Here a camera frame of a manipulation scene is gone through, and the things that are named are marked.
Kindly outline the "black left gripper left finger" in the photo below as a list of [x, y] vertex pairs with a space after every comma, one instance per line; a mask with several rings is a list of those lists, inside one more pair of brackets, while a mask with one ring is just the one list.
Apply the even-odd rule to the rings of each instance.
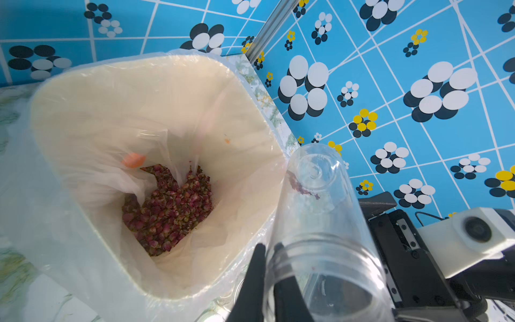
[[266, 246], [254, 248], [245, 279], [227, 322], [263, 322], [264, 281], [266, 273]]

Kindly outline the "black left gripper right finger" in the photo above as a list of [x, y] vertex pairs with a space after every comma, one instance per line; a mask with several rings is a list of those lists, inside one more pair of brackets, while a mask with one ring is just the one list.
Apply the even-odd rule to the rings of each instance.
[[274, 256], [288, 275], [274, 284], [275, 321], [278, 322], [314, 322], [310, 311], [300, 292], [299, 284], [285, 251], [284, 245], [279, 242], [274, 246]]

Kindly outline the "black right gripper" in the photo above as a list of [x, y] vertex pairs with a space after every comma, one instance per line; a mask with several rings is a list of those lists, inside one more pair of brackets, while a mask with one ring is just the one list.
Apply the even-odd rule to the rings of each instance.
[[389, 192], [358, 199], [397, 309], [457, 308], [459, 303], [409, 216]]

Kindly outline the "clear jar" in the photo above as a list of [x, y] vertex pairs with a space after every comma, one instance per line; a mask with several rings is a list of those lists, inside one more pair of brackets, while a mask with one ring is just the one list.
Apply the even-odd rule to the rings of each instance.
[[290, 157], [266, 256], [263, 313], [275, 321], [274, 284], [288, 275], [281, 242], [314, 321], [392, 321], [386, 277], [340, 155], [307, 144]]

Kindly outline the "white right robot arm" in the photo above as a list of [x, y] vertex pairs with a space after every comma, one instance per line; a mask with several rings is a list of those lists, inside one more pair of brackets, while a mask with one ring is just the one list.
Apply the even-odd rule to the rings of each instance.
[[390, 193], [359, 200], [397, 321], [478, 321], [514, 300], [514, 212], [479, 207], [415, 224]]

